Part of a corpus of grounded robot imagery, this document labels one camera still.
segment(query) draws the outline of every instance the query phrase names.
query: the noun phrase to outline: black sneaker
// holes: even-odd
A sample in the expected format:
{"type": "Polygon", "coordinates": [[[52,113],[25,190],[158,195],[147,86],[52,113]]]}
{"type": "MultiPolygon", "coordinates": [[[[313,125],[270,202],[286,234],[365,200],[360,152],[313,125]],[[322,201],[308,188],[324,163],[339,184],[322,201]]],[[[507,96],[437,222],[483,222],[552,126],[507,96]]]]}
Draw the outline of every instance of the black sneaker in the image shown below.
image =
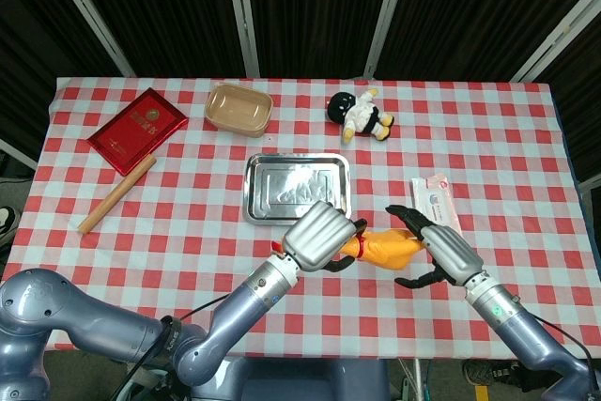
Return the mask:
{"type": "Polygon", "coordinates": [[[463,377],[471,385],[492,385],[495,382],[520,387],[516,361],[488,361],[469,359],[463,361],[463,377]]]}
{"type": "Polygon", "coordinates": [[[0,207],[0,249],[9,245],[15,238],[21,213],[13,207],[0,207]]]}

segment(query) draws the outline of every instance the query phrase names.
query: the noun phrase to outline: package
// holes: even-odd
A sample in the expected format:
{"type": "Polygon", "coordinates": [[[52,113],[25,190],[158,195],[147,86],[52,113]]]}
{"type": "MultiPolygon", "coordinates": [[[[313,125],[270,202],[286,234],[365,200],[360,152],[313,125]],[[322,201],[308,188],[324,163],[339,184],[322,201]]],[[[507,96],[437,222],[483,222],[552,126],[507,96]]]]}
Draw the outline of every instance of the package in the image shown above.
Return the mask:
{"type": "Polygon", "coordinates": [[[149,88],[87,141],[121,176],[126,176],[188,118],[149,88]]]}
{"type": "Polygon", "coordinates": [[[413,206],[436,224],[448,225],[461,234],[449,181],[443,174],[411,180],[413,206]]]}

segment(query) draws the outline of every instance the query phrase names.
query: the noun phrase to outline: shoe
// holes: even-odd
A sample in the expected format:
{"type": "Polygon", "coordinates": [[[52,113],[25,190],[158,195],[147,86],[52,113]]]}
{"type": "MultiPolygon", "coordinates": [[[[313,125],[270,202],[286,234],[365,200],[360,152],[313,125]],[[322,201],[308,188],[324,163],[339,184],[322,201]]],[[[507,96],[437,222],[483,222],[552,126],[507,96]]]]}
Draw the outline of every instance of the shoe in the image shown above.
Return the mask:
{"type": "Polygon", "coordinates": [[[516,370],[519,363],[516,361],[488,361],[469,359],[463,361],[461,369],[463,377],[471,385],[492,385],[500,382],[507,385],[520,387],[516,370]]]}
{"type": "Polygon", "coordinates": [[[390,113],[386,113],[379,123],[384,127],[392,127],[394,124],[394,116],[392,116],[390,113]]]}
{"type": "Polygon", "coordinates": [[[390,129],[390,127],[384,127],[384,126],[382,126],[382,130],[380,131],[379,134],[376,135],[376,139],[378,141],[384,141],[389,136],[391,136],[391,129],[390,129]]]}
{"type": "Polygon", "coordinates": [[[348,143],[350,143],[350,140],[352,139],[352,137],[354,135],[355,135],[355,132],[352,129],[345,129],[344,133],[342,134],[342,139],[346,145],[348,143]]]}
{"type": "Polygon", "coordinates": [[[21,213],[13,207],[0,207],[0,248],[10,244],[15,238],[21,213]]]}

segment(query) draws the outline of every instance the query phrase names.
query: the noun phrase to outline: cable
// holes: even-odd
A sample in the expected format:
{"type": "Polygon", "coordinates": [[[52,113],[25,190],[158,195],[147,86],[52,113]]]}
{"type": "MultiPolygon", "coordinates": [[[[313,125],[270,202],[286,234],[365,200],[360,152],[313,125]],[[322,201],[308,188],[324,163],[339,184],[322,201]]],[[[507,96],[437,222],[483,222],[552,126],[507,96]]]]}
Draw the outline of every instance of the cable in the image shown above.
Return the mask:
{"type": "Polygon", "coordinates": [[[220,296],[219,298],[217,298],[216,300],[207,302],[206,304],[201,305],[200,307],[195,308],[194,310],[191,310],[190,312],[188,312],[186,315],[184,315],[182,318],[179,319],[179,321],[183,321],[184,319],[186,319],[188,316],[192,316],[194,315],[196,312],[200,312],[203,309],[206,309],[207,307],[209,307],[210,305],[213,305],[215,302],[219,302],[221,300],[224,300],[225,298],[227,298],[229,295],[223,295],[220,296]]]}
{"type": "Polygon", "coordinates": [[[591,353],[589,352],[589,350],[584,345],[582,345],[576,338],[574,338],[572,335],[570,335],[569,333],[564,331],[559,326],[556,326],[553,323],[546,321],[545,319],[542,319],[539,316],[536,316],[535,314],[532,314],[532,316],[534,316],[541,323],[544,323],[544,324],[548,325],[550,328],[553,328],[555,331],[561,332],[567,338],[569,338],[574,343],[576,343],[580,347],[580,349],[582,349],[584,351],[584,354],[586,355],[586,362],[589,365],[589,378],[590,378],[590,383],[591,383],[591,392],[598,391],[599,383],[597,381],[597,374],[594,372],[593,357],[591,357],[591,353]]]}
{"type": "Polygon", "coordinates": [[[162,345],[163,341],[169,336],[170,331],[171,331],[171,324],[168,324],[163,328],[163,330],[161,331],[161,333],[159,334],[157,339],[154,341],[152,346],[148,349],[147,352],[144,353],[144,355],[138,360],[138,362],[135,363],[133,368],[128,372],[127,375],[125,375],[125,377],[123,378],[123,380],[121,381],[119,386],[115,389],[115,391],[109,398],[111,401],[116,401],[116,399],[119,397],[119,394],[121,393],[121,391],[125,388],[127,383],[133,377],[134,373],[136,371],[138,371],[138,369],[144,364],[144,362],[146,362],[146,359],[148,359],[150,354],[152,352],[154,352],[156,350],[156,348],[159,347],[159,345],[162,345]]]}
{"type": "Polygon", "coordinates": [[[32,180],[33,180],[32,178],[24,178],[24,179],[20,179],[20,180],[1,180],[0,185],[3,185],[5,183],[25,183],[25,182],[31,182],[32,180]]]}
{"type": "Polygon", "coordinates": [[[407,368],[407,366],[405,365],[405,363],[403,362],[403,359],[401,359],[400,357],[398,358],[399,363],[401,364],[401,368],[403,368],[403,371],[405,372],[405,378],[407,378],[409,385],[411,386],[411,388],[413,389],[414,393],[417,393],[417,385],[415,385],[415,380],[413,378],[413,374],[409,371],[409,369],[407,368]]]}
{"type": "MultiPolygon", "coordinates": [[[[191,310],[190,312],[188,312],[186,315],[184,315],[179,320],[183,321],[188,316],[192,316],[195,313],[200,312],[203,309],[206,309],[210,305],[213,305],[216,302],[224,300],[228,296],[229,295],[223,295],[223,296],[220,296],[219,298],[217,298],[217,299],[215,299],[213,301],[207,302],[206,304],[203,304],[200,307],[197,307],[194,310],[191,310]]],[[[133,375],[135,374],[135,372],[138,371],[138,369],[146,362],[146,360],[148,359],[148,357],[150,357],[151,355],[153,355],[153,352],[157,349],[157,347],[162,346],[162,344],[164,343],[165,339],[169,336],[170,331],[171,331],[171,323],[165,324],[165,327],[163,328],[163,330],[161,331],[161,333],[159,334],[159,336],[157,337],[157,339],[154,341],[154,343],[152,344],[152,346],[148,349],[147,352],[144,353],[144,355],[138,360],[138,362],[136,362],[136,364],[128,372],[128,374],[125,375],[125,377],[123,378],[123,380],[121,381],[121,383],[119,384],[119,386],[115,389],[115,391],[113,392],[113,394],[109,398],[110,401],[116,401],[117,397],[123,391],[123,389],[125,388],[125,386],[127,385],[127,383],[131,380],[131,378],[133,377],[133,375]]]]}
{"type": "Polygon", "coordinates": [[[428,366],[425,368],[425,378],[424,378],[424,397],[425,401],[430,401],[432,397],[430,396],[430,366],[432,365],[433,359],[428,361],[428,366]]]}

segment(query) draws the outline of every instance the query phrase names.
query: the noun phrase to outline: brown plastic container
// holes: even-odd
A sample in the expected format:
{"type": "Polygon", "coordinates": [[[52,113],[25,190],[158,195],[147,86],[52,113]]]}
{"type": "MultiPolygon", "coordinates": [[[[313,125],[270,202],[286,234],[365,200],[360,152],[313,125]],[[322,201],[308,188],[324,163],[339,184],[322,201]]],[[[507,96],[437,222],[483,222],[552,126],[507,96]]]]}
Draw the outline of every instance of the brown plastic container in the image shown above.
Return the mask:
{"type": "Polygon", "coordinates": [[[257,137],[265,132],[272,108],[269,94],[221,84],[208,95],[205,118],[219,129],[257,137]]]}

